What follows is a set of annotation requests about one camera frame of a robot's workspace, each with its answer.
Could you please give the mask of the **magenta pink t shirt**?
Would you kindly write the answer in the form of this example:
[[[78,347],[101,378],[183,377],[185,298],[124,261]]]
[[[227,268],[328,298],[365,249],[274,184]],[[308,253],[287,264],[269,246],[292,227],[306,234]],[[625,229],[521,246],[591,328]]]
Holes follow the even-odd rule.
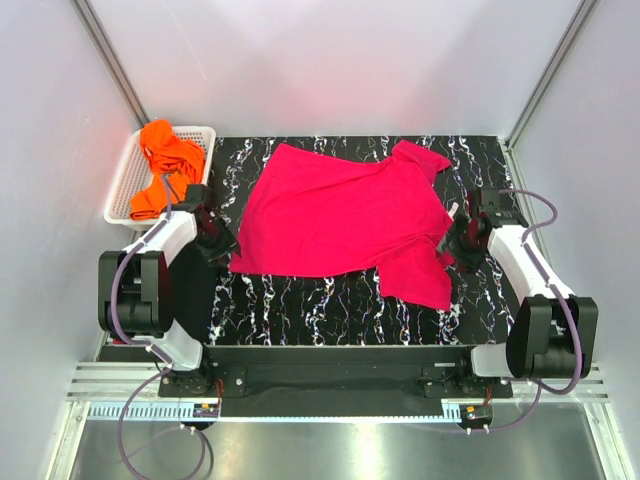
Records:
[[[449,310],[452,219],[435,191],[444,156],[402,140],[379,163],[278,146],[238,232],[238,274],[322,278],[376,269],[383,297]]]

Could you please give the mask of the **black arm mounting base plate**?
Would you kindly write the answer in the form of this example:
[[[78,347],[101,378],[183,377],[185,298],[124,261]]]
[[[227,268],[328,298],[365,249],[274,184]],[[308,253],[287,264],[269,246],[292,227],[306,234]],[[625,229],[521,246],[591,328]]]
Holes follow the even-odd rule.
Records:
[[[255,396],[262,390],[305,392],[390,391],[429,399],[494,399],[513,396],[500,373],[472,372],[465,346],[216,346],[204,376],[170,374],[160,381],[162,397]]]

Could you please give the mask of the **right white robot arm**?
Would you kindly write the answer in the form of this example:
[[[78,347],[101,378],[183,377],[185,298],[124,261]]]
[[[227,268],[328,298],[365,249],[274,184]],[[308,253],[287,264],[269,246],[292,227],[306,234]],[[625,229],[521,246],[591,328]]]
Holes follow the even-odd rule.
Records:
[[[502,199],[506,189],[478,188],[458,212],[438,250],[455,268],[477,272],[492,258],[520,303],[505,342],[471,348],[454,384],[466,396],[486,389],[490,378],[526,380],[554,395],[567,395],[591,369],[599,310],[555,274],[532,239],[542,223],[529,224]]]

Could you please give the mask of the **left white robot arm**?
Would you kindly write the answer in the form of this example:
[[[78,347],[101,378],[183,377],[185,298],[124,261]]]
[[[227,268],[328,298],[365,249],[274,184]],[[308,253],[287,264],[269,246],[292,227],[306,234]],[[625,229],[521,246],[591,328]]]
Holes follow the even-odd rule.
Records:
[[[169,204],[150,230],[122,250],[104,252],[98,262],[100,328],[154,355],[165,364],[161,380],[194,396],[215,392],[221,381],[204,343],[175,317],[170,265],[187,247],[209,267],[239,250],[214,206],[210,187],[190,184],[185,199]]]

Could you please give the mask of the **orange t shirt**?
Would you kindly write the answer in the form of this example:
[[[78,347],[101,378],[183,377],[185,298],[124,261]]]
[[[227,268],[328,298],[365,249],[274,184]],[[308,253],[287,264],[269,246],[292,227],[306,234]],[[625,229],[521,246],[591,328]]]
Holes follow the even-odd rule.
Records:
[[[169,203],[185,199],[187,187],[200,183],[206,153],[190,139],[178,137],[165,119],[155,120],[141,129],[139,145],[152,174],[151,184],[130,201],[130,219],[156,219]]]

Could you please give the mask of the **white plastic basket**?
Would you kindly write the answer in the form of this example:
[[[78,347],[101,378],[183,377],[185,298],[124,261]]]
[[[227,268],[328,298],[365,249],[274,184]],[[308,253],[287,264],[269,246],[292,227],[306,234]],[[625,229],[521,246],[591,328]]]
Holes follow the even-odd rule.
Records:
[[[148,160],[140,148],[140,132],[135,131],[122,151],[114,179],[112,181],[103,218],[108,224],[130,228],[133,231],[149,230],[155,219],[132,220],[130,201],[139,191],[149,187],[153,175]],[[208,183],[211,173],[216,131],[207,126],[174,126],[174,134],[182,140],[191,140],[204,149],[205,163],[200,182]]]

